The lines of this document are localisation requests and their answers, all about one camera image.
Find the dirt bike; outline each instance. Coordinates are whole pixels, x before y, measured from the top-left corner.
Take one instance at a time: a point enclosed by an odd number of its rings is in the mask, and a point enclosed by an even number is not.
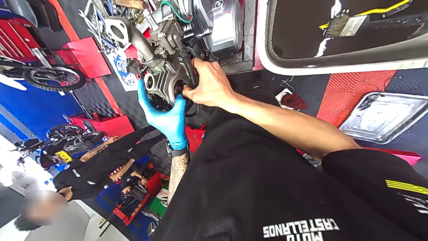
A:
[[[30,85],[47,91],[70,91],[83,87],[85,75],[69,66],[24,63],[0,55],[0,82],[27,90],[16,79],[25,79]]]

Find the red rag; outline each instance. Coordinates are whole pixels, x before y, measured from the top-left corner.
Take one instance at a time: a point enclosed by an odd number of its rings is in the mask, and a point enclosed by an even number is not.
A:
[[[281,104],[296,110],[304,110],[308,108],[305,101],[297,94],[286,94],[281,99]]]

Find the green wire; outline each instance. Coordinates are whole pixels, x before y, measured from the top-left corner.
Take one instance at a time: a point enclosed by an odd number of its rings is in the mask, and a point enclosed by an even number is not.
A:
[[[191,22],[192,22],[192,20],[193,20],[193,15],[191,16],[190,20],[186,21],[186,20],[184,20],[184,19],[183,19],[183,18],[182,18],[178,13],[177,13],[177,11],[174,9],[174,7],[172,6],[172,4],[171,4],[170,2],[162,1],[162,2],[161,2],[161,4],[160,4],[160,7],[162,7],[162,5],[164,5],[164,4],[166,4],[166,5],[170,6],[170,7],[171,7],[171,9],[173,10],[173,12],[175,13],[175,15],[177,15],[178,19],[180,19],[182,22],[184,22],[184,23],[186,23],[186,24],[189,24],[189,23],[191,23]]]

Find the wristwatch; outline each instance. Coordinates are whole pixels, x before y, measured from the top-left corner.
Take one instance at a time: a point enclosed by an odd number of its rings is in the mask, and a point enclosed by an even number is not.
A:
[[[169,143],[168,140],[166,140],[166,150],[168,152],[168,156],[173,158],[173,157],[179,157],[181,155],[186,154],[187,152],[189,152],[189,145],[187,145],[184,149],[181,150],[173,150],[171,147],[171,144]]]

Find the tattooed arm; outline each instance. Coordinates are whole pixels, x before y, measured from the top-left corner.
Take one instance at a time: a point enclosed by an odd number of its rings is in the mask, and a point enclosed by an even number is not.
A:
[[[132,164],[134,163],[135,159],[131,159],[129,160],[128,163],[126,163],[122,169],[120,169],[116,174],[110,176],[110,179],[113,181],[116,181],[116,179],[118,179],[119,177],[121,177],[123,174],[125,174],[125,172],[132,166]]]
[[[82,162],[86,162],[87,160],[91,159],[93,156],[95,156],[96,154],[98,154],[98,152],[100,152],[100,150],[102,148],[104,148],[106,145],[111,144],[113,142],[115,142],[116,140],[118,140],[120,137],[119,136],[114,136],[111,137],[110,139],[108,139],[108,141],[104,142],[103,144],[95,147],[94,149],[86,152],[81,158],[80,161]]]
[[[171,162],[171,177],[169,178],[168,188],[168,204],[171,201],[172,196],[180,184],[181,178],[186,172],[187,163],[189,161],[189,153],[183,154],[179,157],[173,157]]]

